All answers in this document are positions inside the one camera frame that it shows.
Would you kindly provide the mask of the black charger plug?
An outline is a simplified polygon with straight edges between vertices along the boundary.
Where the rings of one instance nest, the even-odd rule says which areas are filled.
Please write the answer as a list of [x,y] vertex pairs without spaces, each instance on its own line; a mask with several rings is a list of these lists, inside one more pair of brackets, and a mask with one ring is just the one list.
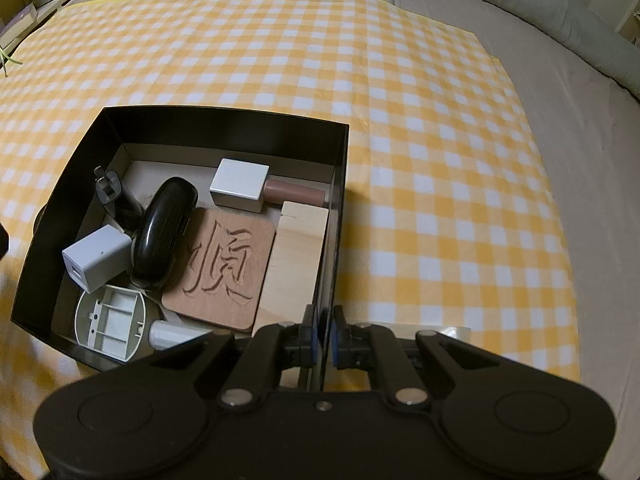
[[142,205],[115,170],[97,166],[93,172],[96,176],[96,197],[105,211],[125,232],[137,232],[144,215]]

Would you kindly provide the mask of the white charger plug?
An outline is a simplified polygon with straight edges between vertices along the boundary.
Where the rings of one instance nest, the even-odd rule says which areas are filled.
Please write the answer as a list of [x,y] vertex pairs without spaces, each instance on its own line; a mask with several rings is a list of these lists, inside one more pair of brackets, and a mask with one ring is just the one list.
[[101,226],[62,251],[68,276],[91,294],[131,266],[131,238],[114,226]]

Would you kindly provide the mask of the white round plastic holder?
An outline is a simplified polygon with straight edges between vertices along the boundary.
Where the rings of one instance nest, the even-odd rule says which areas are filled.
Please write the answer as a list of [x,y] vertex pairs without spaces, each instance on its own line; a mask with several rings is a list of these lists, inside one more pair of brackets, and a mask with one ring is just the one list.
[[81,347],[127,363],[201,337],[210,329],[166,321],[158,304],[143,292],[104,285],[81,294],[74,332]]

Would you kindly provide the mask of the grey bed sheet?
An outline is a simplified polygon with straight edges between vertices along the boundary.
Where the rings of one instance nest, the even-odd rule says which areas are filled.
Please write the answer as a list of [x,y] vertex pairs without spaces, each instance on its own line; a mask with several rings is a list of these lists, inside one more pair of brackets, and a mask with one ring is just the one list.
[[508,72],[558,204],[577,296],[582,381],[612,405],[604,474],[639,474],[639,105],[533,26],[480,0],[385,0],[474,32]]

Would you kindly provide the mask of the black storage box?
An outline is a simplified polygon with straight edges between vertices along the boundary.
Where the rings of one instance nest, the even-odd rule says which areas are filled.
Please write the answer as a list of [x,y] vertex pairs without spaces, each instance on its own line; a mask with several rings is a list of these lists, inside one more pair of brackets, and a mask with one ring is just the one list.
[[96,116],[34,225],[11,321],[51,348],[95,370],[111,358],[81,348],[72,338],[79,287],[64,268],[62,251],[105,219],[94,192],[97,166],[115,169],[137,200],[148,200],[172,176],[208,192],[217,162],[225,157],[258,162],[284,180],[317,185],[328,193],[328,225],[314,291],[318,336],[312,388],[323,385],[326,323],[333,309],[343,220],[348,125],[309,117],[205,106],[105,107]]

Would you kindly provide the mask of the black oval glasses case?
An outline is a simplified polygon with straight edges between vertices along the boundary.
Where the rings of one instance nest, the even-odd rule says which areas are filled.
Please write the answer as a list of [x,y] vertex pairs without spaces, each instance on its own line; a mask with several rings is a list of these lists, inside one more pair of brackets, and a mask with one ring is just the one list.
[[171,177],[158,188],[131,248],[136,286],[153,290],[166,283],[197,202],[198,190],[182,177]]

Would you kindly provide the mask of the purple book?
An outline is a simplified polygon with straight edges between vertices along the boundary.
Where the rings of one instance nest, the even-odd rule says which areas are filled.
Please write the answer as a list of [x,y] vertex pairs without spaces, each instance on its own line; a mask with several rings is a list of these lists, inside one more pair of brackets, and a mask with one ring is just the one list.
[[32,3],[29,3],[9,21],[9,24],[2,28],[0,35],[1,47],[3,49],[9,47],[15,38],[20,36],[25,30],[30,29],[36,21],[37,9]]

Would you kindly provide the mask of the yellow white checkered cloth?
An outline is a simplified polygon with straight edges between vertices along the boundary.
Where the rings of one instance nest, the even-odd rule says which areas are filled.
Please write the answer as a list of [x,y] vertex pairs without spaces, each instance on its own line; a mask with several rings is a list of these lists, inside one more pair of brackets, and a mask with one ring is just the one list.
[[108,106],[271,110],[348,125],[336,299],[354,321],[469,327],[473,344],[579,377],[558,207],[500,60],[467,27],[382,0],[96,0],[1,74],[1,455],[44,471],[37,405],[85,367],[9,315],[32,224]]

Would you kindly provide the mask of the grey duvet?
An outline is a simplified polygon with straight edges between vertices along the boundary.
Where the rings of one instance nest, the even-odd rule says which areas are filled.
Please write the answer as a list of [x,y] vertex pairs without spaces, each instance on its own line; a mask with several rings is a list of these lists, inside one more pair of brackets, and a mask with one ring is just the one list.
[[537,27],[634,96],[639,94],[639,49],[579,0],[483,0]]

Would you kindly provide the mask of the brown carved wooden coaster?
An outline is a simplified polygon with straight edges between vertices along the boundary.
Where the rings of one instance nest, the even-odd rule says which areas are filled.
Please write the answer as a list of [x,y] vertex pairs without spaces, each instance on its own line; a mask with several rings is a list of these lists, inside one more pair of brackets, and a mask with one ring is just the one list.
[[163,307],[249,332],[274,234],[276,227],[262,216],[196,208],[163,289]]

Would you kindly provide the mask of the pink lip gloss tube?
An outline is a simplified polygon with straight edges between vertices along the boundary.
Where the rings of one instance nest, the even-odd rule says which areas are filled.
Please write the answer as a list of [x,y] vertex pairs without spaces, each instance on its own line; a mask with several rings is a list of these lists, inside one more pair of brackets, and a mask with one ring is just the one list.
[[326,204],[326,192],[318,188],[273,179],[267,165],[230,158],[221,159],[210,182],[209,194],[218,207],[256,214],[262,211],[264,203],[293,202],[315,207]]

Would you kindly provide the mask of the light wooden block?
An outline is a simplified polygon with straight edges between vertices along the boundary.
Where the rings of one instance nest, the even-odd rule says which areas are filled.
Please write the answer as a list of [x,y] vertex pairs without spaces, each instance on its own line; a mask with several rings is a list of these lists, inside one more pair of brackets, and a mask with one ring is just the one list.
[[303,321],[314,301],[328,214],[322,207],[283,203],[253,335],[266,325]]

